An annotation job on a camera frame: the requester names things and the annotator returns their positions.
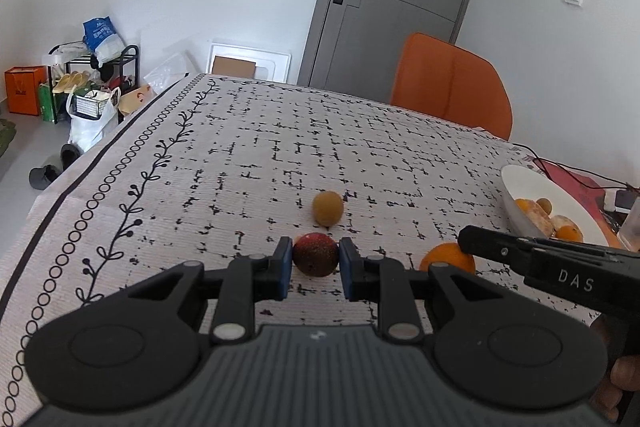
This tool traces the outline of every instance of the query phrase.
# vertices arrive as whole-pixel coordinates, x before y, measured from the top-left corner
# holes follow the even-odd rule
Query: cable
[[[514,145],[517,146],[517,147],[523,147],[524,149],[530,151],[533,154],[533,156],[536,157],[536,160],[538,160],[540,162],[540,168],[542,168],[542,170],[544,171],[546,177],[549,178],[550,180],[551,180],[551,176],[549,175],[549,171],[546,169],[546,166],[544,165],[543,162],[551,163],[552,165],[558,166],[564,172],[569,174],[575,181],[577,181],[583,187],[591,188],[593,190],[600,190],[601,188],[604,189],[604,188],[623,188],[623,187],[626,187],[627,190],[632,190],[634,192],[640,192],[640,190],[638,190],[637,188],[635,188],[634,186],[632,186],[632,185],[630,185],[628,183],[621,182],[621,181],[613,179],[613,178],[607,178],[606,176],[602,176],[601,174],[598,174],[597,172],[588,171],[586,169],[578,169],[577,167],[572,167],[570,165],[565,165],[565,164],[560,163],[560,162],[554,162],[553,160],[547,160],[546,158],[541,158],[540,156],[538,156],[538,154],[531,147],[527,147],[526,145],[523,145],[521,143],[514,143]],[[623,187],[600,187],[600,186],[591,187],[591,185],[587,185],[582,180],[578,179],[569,169],[573,169],[575,171],[580,171],[580,172],[586,172],[587,174],[592,174],[593,176],[597,176],[598,178],[602,178],[603,180],[607,180],[607,181],[614,182],[614,183],[619,183],[620,185],[623,185]]]

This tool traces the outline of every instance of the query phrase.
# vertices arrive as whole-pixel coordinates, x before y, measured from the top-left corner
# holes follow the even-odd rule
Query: floor
[[[2,111],[0,118],[15,123],[17,134],[0,156],[0,255],[11,248],[33,201],[41,194],[29,185],[29,172],[54,160],[69,138],[69,124],[53,125],[36,116]]]

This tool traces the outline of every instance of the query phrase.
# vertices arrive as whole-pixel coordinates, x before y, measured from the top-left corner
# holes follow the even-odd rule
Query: bowl
[[[585,243],[609,246],[602,230],[593,217],[574,198],[553,181],[542,174],[520,165],[507,165],[502,169],[502,192],[507,216],[514,232],[525,237],[545,237],[517,206],[515,200],[525,199],[537,201],[546,198],[551,201],[551,216],[566,216],[582,231]]]

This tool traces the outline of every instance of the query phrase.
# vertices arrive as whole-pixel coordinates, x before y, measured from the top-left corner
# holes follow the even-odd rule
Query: chair backrest
[[[473,53],[422,33],[409,36],[391,104],[508,140],[511,103],[494,67]]]

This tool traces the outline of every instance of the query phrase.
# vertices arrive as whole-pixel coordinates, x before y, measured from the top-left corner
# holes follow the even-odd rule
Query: blue plastic bag
[[[119,57],[125,47],[109,17],[84,23],[84,43],[98,59],[100,67]]]

